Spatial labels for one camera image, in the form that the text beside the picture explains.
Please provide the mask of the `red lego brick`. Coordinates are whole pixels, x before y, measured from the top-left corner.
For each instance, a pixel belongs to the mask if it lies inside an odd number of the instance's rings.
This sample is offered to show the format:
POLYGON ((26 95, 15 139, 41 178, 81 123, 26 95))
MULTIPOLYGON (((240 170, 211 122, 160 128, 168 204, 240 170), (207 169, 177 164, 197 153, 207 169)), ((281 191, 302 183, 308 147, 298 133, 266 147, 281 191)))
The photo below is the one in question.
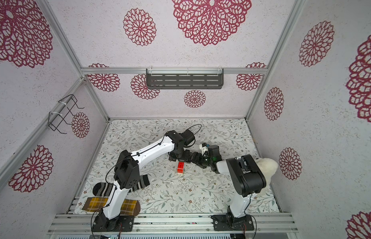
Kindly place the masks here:
POLYGON ((178 167, 177 167, 177 173, 183 174, 184 173, 184 166, 185 166, 184 162, 179 162, 178 167))

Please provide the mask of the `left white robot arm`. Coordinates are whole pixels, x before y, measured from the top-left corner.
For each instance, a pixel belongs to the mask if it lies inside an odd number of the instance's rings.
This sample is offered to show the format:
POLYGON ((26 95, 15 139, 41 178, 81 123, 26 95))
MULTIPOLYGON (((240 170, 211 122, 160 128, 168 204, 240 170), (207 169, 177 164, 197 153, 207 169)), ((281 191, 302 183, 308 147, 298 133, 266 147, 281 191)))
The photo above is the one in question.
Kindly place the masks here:
POLYGON ((140 179, 140 170, 152 160, 168 154, 172 160, 187 161, 187 147, 195 141, 194 133, 189 129, 183 133, 168 131, 154 143, 133 152, 124 150, 114 165, 114 181, 106 205, 99 211, 99 216, 112 220, 120 215, 121 206, 129 192, 140 179))

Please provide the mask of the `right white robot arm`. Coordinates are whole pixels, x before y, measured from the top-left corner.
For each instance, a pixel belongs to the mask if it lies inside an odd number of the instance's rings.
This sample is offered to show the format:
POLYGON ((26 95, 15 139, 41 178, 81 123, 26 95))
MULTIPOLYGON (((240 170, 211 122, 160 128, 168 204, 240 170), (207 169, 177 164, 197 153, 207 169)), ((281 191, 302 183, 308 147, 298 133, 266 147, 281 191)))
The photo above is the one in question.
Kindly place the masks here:
POLYGON ((212 145, 202 153, 193 152, 190 162, 203 169, 209 167, 216 174, 230 176, 236 191, 228 208, 231 218, 244 217, 252 196, 260 193, 267 184, 263 172, 250 154, 223 159, 219 147, 212 145))

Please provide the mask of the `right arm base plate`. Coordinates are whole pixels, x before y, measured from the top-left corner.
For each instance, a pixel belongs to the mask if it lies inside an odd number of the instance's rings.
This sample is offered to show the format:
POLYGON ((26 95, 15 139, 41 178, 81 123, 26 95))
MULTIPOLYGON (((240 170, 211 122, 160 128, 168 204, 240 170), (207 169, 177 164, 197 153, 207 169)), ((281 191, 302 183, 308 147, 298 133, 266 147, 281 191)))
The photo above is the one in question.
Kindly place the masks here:
POLYGON ((212 215, 215 231, 254 231, 255 225, 250 215, 235 218, 230 214, 212 215))

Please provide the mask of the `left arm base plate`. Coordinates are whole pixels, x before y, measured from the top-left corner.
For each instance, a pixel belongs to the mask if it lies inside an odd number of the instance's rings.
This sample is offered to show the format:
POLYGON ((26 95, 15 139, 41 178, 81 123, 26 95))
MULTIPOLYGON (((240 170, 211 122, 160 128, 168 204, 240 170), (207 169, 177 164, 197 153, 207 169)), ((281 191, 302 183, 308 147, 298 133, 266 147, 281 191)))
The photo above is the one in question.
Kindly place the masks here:
POLYGON ((131 232, 134 225, 134 216, 118 216, 107 219, 103 214, 95 217, 91 230, 93 232, 131 232))

